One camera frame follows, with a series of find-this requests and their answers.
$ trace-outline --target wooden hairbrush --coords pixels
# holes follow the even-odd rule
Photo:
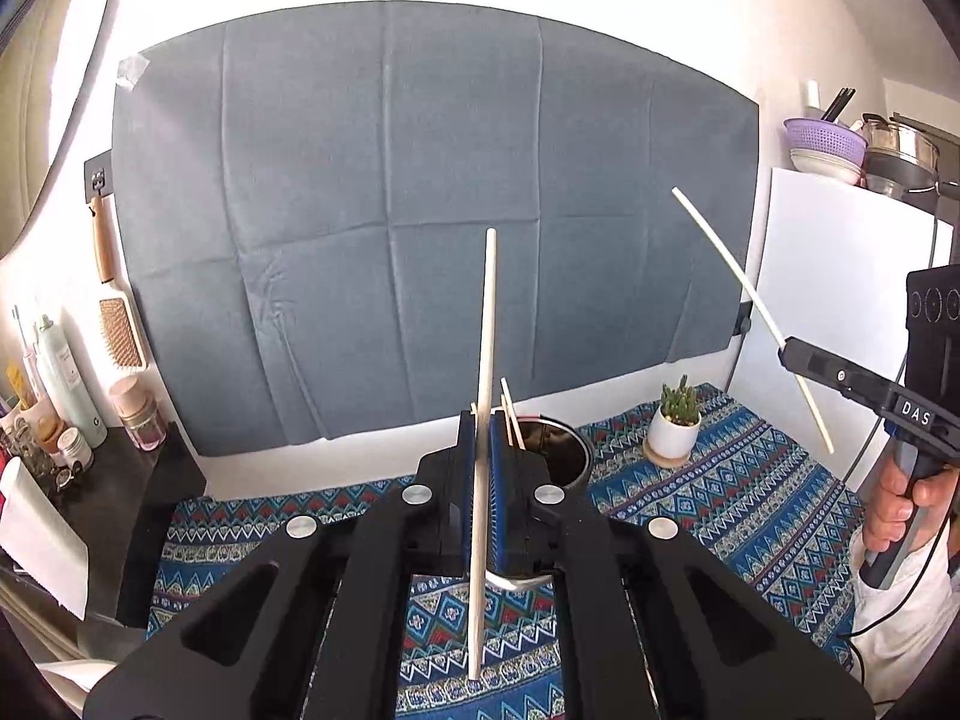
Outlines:
[[[133,306],[127,293],[114,281],[113,252],[110,249],[109,225],[104,213],[104,199],[95,194],[90,199],[93,214],[93,253],[102,284],[100,303],[100,333],[113,364],[123,370],[145,370],[147,358],[143,341],[133,319]]]

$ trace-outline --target white flower pot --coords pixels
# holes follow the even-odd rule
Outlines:
[[[643,442],[647,458],[651,463],[668,469],[682,466],[690,459],[701,421],[702,418],[695,425],[675,425],[657,409]]]

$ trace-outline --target succulent plant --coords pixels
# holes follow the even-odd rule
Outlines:
[[[675,425],[695,425],[700,420],[697,391],[692,386],[686,385],[686,374],[680,379],[680,386],[677,389],[664,384],[661,413]]]

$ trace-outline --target silver screw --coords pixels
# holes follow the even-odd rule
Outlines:
[[[411,506],[419,506],[433,497],[433,490],[427,485],[410,485],[403,489],[403,500]]]
[[[563,500],[563,488],[556,485],[540,485],[534,490],[534,498],[546,506],[554,506]]]
[[[313,536],[316,530],[317,520],[306,514],[294,517],[287,523],[287,536],[290,538],[307,538]]]
[[[654,538],[662,538],[664,541],[669,541],[677,533],[680,533],[677,523],[669,517],[654,517],[647,523],[647,530]]]

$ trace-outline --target hairbrush handle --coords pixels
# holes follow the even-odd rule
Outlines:
[[[929,479],[944,469],[943,461],[930,457],[925,452],[917,451],[917,447],[912,443],[897,442],[894,461],[896,467],[904,471],[910,480],[907,482],[904,496],[911,501],[913,487],[918,480]],[[860,567],[860,579],[864,584],[878,590],[890,589],[896,572],[901,567],[901,562],[904,562],[906,556],[910,554],[910,546],[925,519],[926,509],[915,505],[913,514],[910,514],[910,518],[906,521],[906,533],[900,541],[892,543],[883,552],[867,550],[863,565]]]
[[[110,231],[107,214],[104,213],[104,199],[95,194],[90,199],[90,213],[93,214],[93,256],[97,261],[100,283],[112,281],[114,276],[113,251],[110,248]]]

